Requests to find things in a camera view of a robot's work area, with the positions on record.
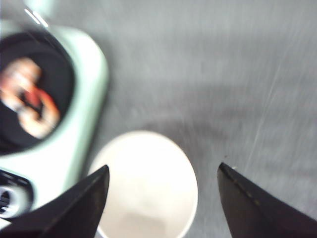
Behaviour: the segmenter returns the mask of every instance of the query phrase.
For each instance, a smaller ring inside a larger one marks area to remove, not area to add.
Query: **white paper cup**
[[[108,196],[98,231],[105,238],[181,238],[197,209],[198,188],[185,153],[148,131],[123,134],[97,155],[90,173],[107,164]]]

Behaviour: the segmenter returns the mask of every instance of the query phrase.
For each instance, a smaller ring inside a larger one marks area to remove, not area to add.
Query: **mint green device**
[[[0,28],[2,39],[22,31],[18,25],[4,20]],[[78,181],[108,80],[105,56],[89,35],[62,26],[48,26],[47,30],[63,46],[73,66],[75,87],[70,106],[47,139],[23,152],[0,158],[0,171],[7,173],[4,176],[15,175],[29,181],[33,190],[29,210],[53,200]],[[0,184],[0,196],[10,197],[0,214],[0,229],[8,224],[1,218],[16,217],[26,208],[26,191],[11,183]]]

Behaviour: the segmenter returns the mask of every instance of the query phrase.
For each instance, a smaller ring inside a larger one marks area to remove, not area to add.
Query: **round black display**
[[[60,123],[74,91],[71,60],[60,43],[47,32],[23,32],[1,40],[0,57],[1,70],[20,58],[31,59],[41,69],[36,87],[53,99]],[[27,133],[21,127],[17,113],[0,102],[0,154],[25,150],[45,138]]]

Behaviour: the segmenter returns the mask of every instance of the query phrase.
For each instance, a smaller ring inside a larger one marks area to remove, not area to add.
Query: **concrete floor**
[[[115,136],[162,133],[199,186],[187,238],[229,238],[216,170],[236,166],[317,218],[317,2],[56,0],[51,23],[89,33],[110,86],[87,160]]]

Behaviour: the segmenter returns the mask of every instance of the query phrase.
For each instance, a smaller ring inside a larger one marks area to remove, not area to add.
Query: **gray surface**
[[[88,165],[115,136],[153,130],[197,175],[186,237],[230,237],[221,161],[317,218],[316,16],[315,1],[57,1],[51,22],[88,32],[109,61]]]

